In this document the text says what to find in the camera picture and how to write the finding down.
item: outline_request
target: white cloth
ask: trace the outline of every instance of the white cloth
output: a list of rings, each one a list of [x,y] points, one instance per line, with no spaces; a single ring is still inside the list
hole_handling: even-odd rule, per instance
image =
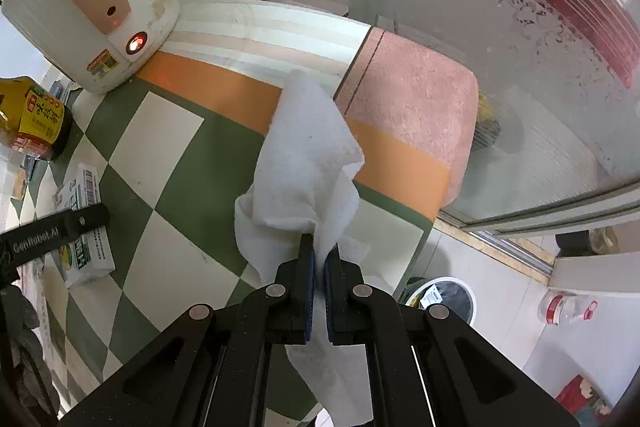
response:
[[[353,177],[364,155],[334,101],[311,80],[287,82],[264,140],[249,191],[236,200],[236,243],[273,282],[280,263],[298,255],[300,235],[314,234],[316,295],[311,340],[287,346],[292,365],[331,415],[335,427],[373,418],[363,346],[333,346],[327,337],[322,274],[336,243],[360,263],[369,247],[343,236],[360,198]]]

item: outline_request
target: blue gripper pad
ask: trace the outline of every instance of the blue gripper pad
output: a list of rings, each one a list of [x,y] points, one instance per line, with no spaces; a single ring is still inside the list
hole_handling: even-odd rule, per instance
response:
[[[334,318],[331,312],[331,273],[328,263],[324,263],[324,308],[326,311],[326,333],[329,336],[329,342],[334,343]]]
[[[311,340],[311,324],[314,317],[314,291],[316,289],[316,260],[311,256],[311,263],[306,274],[306,303],[305,303],[305,340]]]

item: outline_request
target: white tile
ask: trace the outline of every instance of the white tile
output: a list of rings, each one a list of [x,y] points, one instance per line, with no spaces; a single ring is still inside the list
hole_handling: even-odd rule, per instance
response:
[[[308,412],[308,414],[302,419],[303,422],[310,422],[313,418],[318,416],[322,410],[322,404],[317,403],[316,406]]]
[[[95,378],[91,370],[86,367],[82,357],[78,354],[68,337],[65,339],[65,355],[66,368],[69,370],[69,373],[71,373],[71,376],[74,377],[80,389],[86,394],[94,391],[100,385],[100,382],[98,382],[98,379]]]
[[[299,423],[299,420],[292,420],[271,409],[264,409],[264,427],[296,427]]]
[[[102,379],[107,380],[113,373],[122,367],[122,362],[111,352],[111,349],[107,351],[107,360],[104,362],[104,369],[102,370]]]
[[[60,327],[66,331],[66,302],[69,298],[69,291],[66,289],[65,281],[58,271],[58,267],[53,262],[51,254],[47,253],[42,270],[44,279],[44,293],[47,296],[49,308],[56,316]]]
[[[316,427],[324,427],[329,422],[333,424],[333,421],[331,420],[331,416],[329,416],[329,413],[327,412],[326,409],[322,409],[318,413],[318,416],[316,417]]]
[[[542,244],[540,245],[540,247],[544,248],[553,256],[558,256],[558,254],[560,253],[560,247],[558,247],[558,244],[556,243],[555,235],[545,235],[542,238]]]
[[[153,212],[140,238],[124,293],[159,330],[194,304],[223,308],[239,277]]]
[[[18,213],[15,211],[15,207],[11,202],[7,206],[6,211],[6,220],[4,222],[4,229],[10,230],[18,227],[20,225],[20,218],[18,217]]]
[[[71,113],[82,132],[85,132],[86,128],[89,127],[89,123],[94,117],[94,112],[98,109],[103,99],[103,94],[93,94],[86,89],[83,89],[78,98],[76,98],[74,107],[71,108]]]
[[[66,413],[68,413],[71,410],[71,404],[69,402],[67,402],[63,396],[60,396],[60,411],[58,412],[58,420],[60,420],[60,415],[65,415]]]
[[[534,237],[526,237],[526,239],[529,239],[532,243],[535,243],[536,245],[538,245],[540,248],[542,248],[542,240],[545,238],[544,235],[536,235]]]
[[[410,267],[410,277],[422,277],[427,271],[427,267],[436,251],[441,235],[442,232],[440,230],[431,229],[427,242],[422,247],[418,259],[416,259],[414,265]]]
[[[495,347],[507,335],[529,278],[449,235],[442,234],[425,277],[457,277],[476,296],[474,329]]]
[[[116,145],[109,163],[154,208],[202,120],[149,92]]]
[[[49,369],[56,374],[60,383],[66,387],[66,365],[62,361],[62,358],[60,358],[60,354],[55,347],[51,349],[51,352],[53,359],[51,360]]]
[[[371,246],[360,265],[363,275],[380,275],[394,289],[414,256],[423,231],[369,201],[360,200],[358,211],[344,233]]]
[[[72,286],[69,290],[95,333],[109,345],[122,290],[108,275],[95,281]]]
[[[263,286],[260,281],[260,274],[258,270],[251,266],[249,263],[246,264],[244,270],[242,270],[242,276],[240,277],[244,282],[246,282],[252,288],[261,288]]]
[[[36,216],[43,217],[56,211],[53,197],[57,192],[58,186],[56,185],[56,181],[53,179],[51,167],[47,165],[47,170],[44,172],[44,176],[40,182],[40,188],[38,189]]]
[[[33,206],[33,199],[31,198],[31,193],[27,188],[24,193],[24,199],[22,200],[22,210],[20,211],[20,224],[24,225],[30,221],[33,221],[33,218],[36,215],[36,208]]]
[[[71,155],[69,165],[66,168],[64,184],[76,177],[78,173],[78,165],[85,163],[95,167],[98,171],[98,181],[102,178],[104,170],[107,168],[107,160],[104,159],[102,154],[95,148],[86,135],[82,135],[80,143],[76,150]]]
[[[520,369],[529,360],[545,329],[545,325],[538,319],[538,306],[547,290],[545,285],[529,280],[522,304],[500,346],[500,352]]]

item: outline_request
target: trash can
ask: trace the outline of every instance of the trash can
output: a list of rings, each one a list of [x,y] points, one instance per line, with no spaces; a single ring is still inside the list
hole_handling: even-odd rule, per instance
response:
[[[469,326],[473,326],[476,319],[476,296],[468,284],[455,277],[409,279],[400,302],[421,310],[430,304],[442,302]]]

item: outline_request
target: white box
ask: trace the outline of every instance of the white box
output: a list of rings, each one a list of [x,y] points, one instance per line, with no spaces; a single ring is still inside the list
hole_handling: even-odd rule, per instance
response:
[[[78,210],[100,203],[98,171],[81,163],[78,172],[56,195],[56,209]],[[60,248],[67,288],[86,281],[99,279],[115,270],[106,227],[92,230]]]

